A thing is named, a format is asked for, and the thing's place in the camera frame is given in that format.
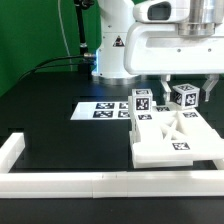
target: white plastic base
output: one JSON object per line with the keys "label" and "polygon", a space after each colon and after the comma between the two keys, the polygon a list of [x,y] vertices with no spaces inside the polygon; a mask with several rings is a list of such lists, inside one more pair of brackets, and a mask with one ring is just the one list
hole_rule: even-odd
{"label": "white plastic base", "polygon": [[183,111],[175,103],[167,103],[153,106],[152,112],[145,114],[150,119],[141,119],[133,112],[129,97],[129,114],[135,168],[190,165],[192,161],[224,158],[224,141],[195,109]]}
{"label": "white plastic base", "polygon": [[[21,153],[24,146],[23,134],[13,134],[0,149],[0,198],[224,196],[221,170],[6,173],[18,157],[11,155]],[[11,165],[3,165],[8,160]]]}

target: black table surface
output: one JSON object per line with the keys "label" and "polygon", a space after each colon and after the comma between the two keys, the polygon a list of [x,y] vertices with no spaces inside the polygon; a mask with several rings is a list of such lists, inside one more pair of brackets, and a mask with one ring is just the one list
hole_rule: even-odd
{"label": "black table surface", "polygon": [[[170,85],[201,87],[202,77],[174,77]],[[0,145],[12,132],[25,134],[26,148],[10,172],[132,172],[130,120],[70,118],[78,102],[127,101],[133,88],[151,88],[157,104],[163,103],[155,77],[128,86],[96,84],[79,73],[38,73],[23,79],[0,98]],[[210,102],[198,108],[221,137],[223,99],[222,79]],[[181,169],[215,167],[203,161]],[[223,197],[0,199],[0,223],[223,223],[223,218]]]}

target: black cable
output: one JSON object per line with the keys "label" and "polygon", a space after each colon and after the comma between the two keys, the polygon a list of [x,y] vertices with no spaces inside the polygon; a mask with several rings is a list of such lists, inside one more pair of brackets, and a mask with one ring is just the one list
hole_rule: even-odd
{"label": "black cable", "polygon": [[54,61],[70,60],[70,59],[76,59],[76,58],[84,58],[84,56],[83,55],[76,55],[76,56],[66,56],[66,57],[52,58],[52,59],[48,59],[46,61],[41,62],[36,67],[41,67],[43,65],[49,64],[49,63],[54,62]]}
{"label": "black cable", "polygon": [[65,67],[65,66],[70,66],[70,65],[82,65],[82,64],[88,64],[88,65],[94,65],[93,62],[88,62],[88,63],[69,63],[69,64],[62,64],[62,65],[48,65],[48,66],[40,66],[40,67],[35,67],[34,69],[31,69],[25,73],[23,73],[18,81],[21,81],[24,79],[27,75],[29,74],[35,74],[37,70],[40,69],[45,69],[45,68],[55,68],[55,67]]}

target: white block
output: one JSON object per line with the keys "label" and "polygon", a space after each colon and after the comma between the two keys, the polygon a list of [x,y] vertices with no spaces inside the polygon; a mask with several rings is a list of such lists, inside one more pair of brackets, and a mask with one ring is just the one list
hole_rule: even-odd
{"label": "white block", "polygon": [[131,119],[131,134],[132,134],[132,140],[133,142],[136,142],[136,121],[135,121],[135,115],[134,115],[134,111],[133,111],[133,104],[132,104],[132,96],[128,97],[128,112],[130,115],[130,119]]}
{"label": "white block", "polygon": [[128,173],[128,197],[221,196],[223,171]]}
{"label": "white block", "polygon": [[148,113],[152,111],[152,91],[151,89],[133,89],[132,103],[135,113]]}
{"label": "white block", "polygon": [[224,159],[216,159],[213,162],[218,170],[224,170]]}
{"label": "white block", "polygon": [[141,169],[141,168],[156,168],[156,167],[178,167],[178,166],[193,166],[192,160],[178,160],[178,161],[161,161],[161,160],[154,160],[154,161],[136,161],[135,159],[135,152],[133,150],[133,137],[132,133],[129,133],[130,135],[130,145],[131,145],[131,151],[132,151],[132,162],[135,169]]}
{"label": "white block", "polygon": [[0,149],[0,173],[10,171],[24,148],[24,134],[13,133]]}
{"label": "white block", "polygon": [[174,160],[214,160],[224,158],[223,141],[172,140],[133,144],[133,159],[139,163]]}
{"label": "white block", "polygon": [[93,179],[93,197],[127,197],[126,172],[95,175]]}
{"label": "white block", "polygon": [[200,89],[191,84],[173,86],[174,102],[182,109],[189,109],[198,106]]}
{"label": "white block", "polygon": [[92,197],[92,173],[0,175],[0,198]]}
{"label": "white block", "polygon": [[195,110],[179,111],[177,113],[179,130],[194,139],[220,139],[204,118]]}
{"label": "white block", "polygon": [[163,140],[163,133],[153,115],[137,114],[136,122],[136,142],[159,142]]}

